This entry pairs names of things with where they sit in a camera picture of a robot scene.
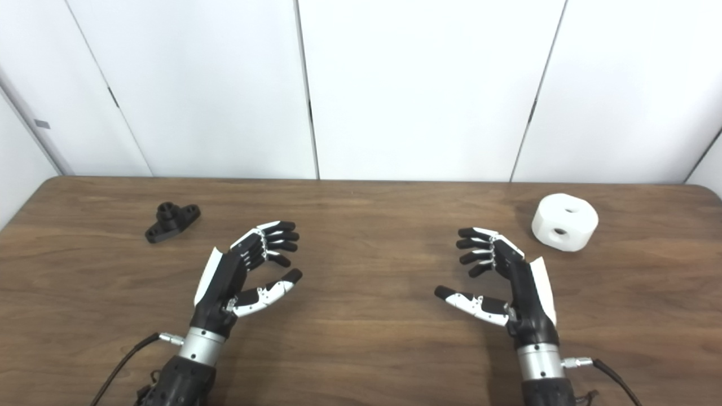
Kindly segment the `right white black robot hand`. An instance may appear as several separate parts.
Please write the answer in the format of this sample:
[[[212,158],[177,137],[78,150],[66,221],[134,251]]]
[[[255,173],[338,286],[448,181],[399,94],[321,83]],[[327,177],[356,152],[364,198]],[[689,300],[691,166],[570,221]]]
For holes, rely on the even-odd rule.
[[[504,327],[515,348],[528,345],[559,345],[553,293],[543,258],[526,260],[524,252],[497,231],[484,228],[459,229],[458,249],[467,253],[462,265],[472,264],[469,277],[495,271],[508,280],[510,302],[439,285],[435,296],[464,313]]]

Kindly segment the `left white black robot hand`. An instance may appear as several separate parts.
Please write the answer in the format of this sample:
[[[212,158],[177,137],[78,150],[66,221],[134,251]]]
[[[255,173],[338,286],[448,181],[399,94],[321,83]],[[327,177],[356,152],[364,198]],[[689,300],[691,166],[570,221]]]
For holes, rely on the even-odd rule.
[[[243,287],[248,274],[268,262],[290,267],[281,252],[296,252],[299,238],[295,223],[280,220],[251,228],[225,252],[214,248],[199,281],[190,327],[228,339],[239,318],[286,295],[302,278],[299,269],[257,288]]]

